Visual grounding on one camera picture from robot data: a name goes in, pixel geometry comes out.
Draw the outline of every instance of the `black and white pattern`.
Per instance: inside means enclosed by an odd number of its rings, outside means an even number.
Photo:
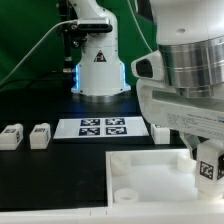
[[[17,143],[20,141],[20,135],[19,135],[19,132],[16,133],[16,140],[17,140]]]
[[[224,169],[222,169],[220,166],[219,166],[219,168],[218,168],[218,177],[217,177],[217,179],[219,180],[219,179],[221,179],[221,178],[223,178],[224,177]]]
[[[16,129],[7,129],[5,130],[5,133],[14,133]]]
[[[127,135],[126,127],[106,128],[106,135]]]
[[[45,132],[45,128],[37,128],[35,132]]]
[[[164,128],[163,126],[156,125],[156,124],[155,124],[155,127],[156,127],[156,128]]]
[[[46,132],[46,141],[48,142],[48,140],[49,140],[49,132],[47,131]]]
[[[200,175],[213,180],[213,174],[214,174],[214,166],[201,162],[200,166]]]
[[[99,126],[100,119],[84,119],[81,120],[81,126]]]
[[[95,136],[100,135],[100,128],[80,128],[79,136]]]
[[[106,125],[125,125],[125,120],[124,118],[106,119]]]

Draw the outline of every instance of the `screw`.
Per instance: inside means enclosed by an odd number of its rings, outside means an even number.
[[[74,41],[73,45],[74,45],[74,47],[79,47],[79,42],[78,41]]]
[[[74,25],[71,25],[71,30],[76,30],[77,29],[77,26],[74,24]]]

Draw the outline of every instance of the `white box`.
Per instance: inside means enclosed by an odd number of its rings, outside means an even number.
[[[170,129],[151,124],[151,135],[155,145],[158,144],[170,144]]]
[[[51,139],[51,129],[49,124],[35,125],[30,134],[31,149],[46,149]]]
[[[0,134],[0,150],[15,150],[23,139],[21,124],[8,125]]]

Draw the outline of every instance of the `small white block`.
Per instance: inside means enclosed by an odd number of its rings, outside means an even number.
[[[35,125],[30,134],[31,149],[46,149],[51,139],[51,128],[49,124]]]
[[[114,193],[114,202],[129,204],[139,201],[139,194],[137,191],[130,188],[122,188]]]
[[[0,150],[15,150],[23,139],[21,124],[8,125],[0,134]]]
[[[151,135],[156,145],[170,144],[170,129],[169,128],[151,124]]]

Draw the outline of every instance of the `blue led light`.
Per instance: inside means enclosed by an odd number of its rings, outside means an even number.
[[[125,87],[128,87],[128,84],[125,82],[125,74],[126,74],[126,69],[125,69],[125,65],[124,65],[124,63],[122,63],[122,66],[123,66],[123,80],[124,80],[124,83],[123,83],[123,85],[124,85],[124,88]]]
[[[77,65],[75,67],[75,86],[74,86],[74,89],[75,90],[79,90],[79,76],[80,76],[80,69],[79,69],[79,66]]]

